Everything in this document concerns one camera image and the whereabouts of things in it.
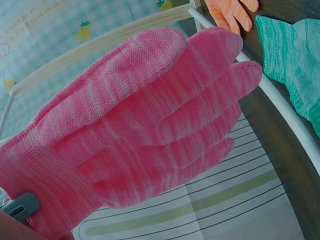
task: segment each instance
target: cartoon print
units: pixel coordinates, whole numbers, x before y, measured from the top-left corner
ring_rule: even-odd
[[[157,3],[158,7],[161,9],[161,11],[165,11],[168,9],[172,9],[174,6],[172,5],[172,2],[165,1],[165,0],[159,0]]]
[[[0,36],[0,59],[4,59],[6,56],[8,56],[10,51],[11,45]]]
[[[90,24],[89,21],[81,22],[80,24],[81,28],[79,29],[79,31],[75,36],[76,42],[81,42],[91,36],[91,28],[89,27],[89,24]]]
[[[3,81],[3,86],[4,86],[4,88],[5,89],[10,89],[10,88],[12,88],[14,85],[16,85],[17,84],[17,82],[16,81],[14,81],[13,79],[11,79],[11,78],[7,78],[7,79],[5,79],[4,81]]]

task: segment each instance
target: orange glove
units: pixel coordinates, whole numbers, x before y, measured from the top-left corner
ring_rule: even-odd
[[[259,8],[258,0],[240,1],[253,13]],[[240,35],[238,20],[247,32],[252,29],[252,21],[238,0],[205,0],[205,3],[218,27]]]

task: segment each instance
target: green stripe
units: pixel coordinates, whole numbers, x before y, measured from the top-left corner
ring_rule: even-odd
[[[191,203],[184,204],[174,209],[123,222],[89,227],[86,229],[85,234],[90,237],[112,234],[174,220],[232,199],[240,194],[266,184],[276,179],[277,177],[278,176],[276,172],[274,170],[270,170],[262,175],[256,176],[238,185],[232,186],[213,195],[193,201]]]

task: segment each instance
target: gray plastic clip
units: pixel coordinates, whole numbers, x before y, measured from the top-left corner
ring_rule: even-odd
[[[9,200],[0,206],[0,210],[4,211],[19,222],[23,222],[40,208],[40,202],[32,192],[25,192],[15,198]]]

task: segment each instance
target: glove cuff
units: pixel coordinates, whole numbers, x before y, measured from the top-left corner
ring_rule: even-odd
[[[286,84],[287,72],[299,57],[294,46],[294,26],[260,15],[256,16],[255,23],[263,50],[264,74]]]

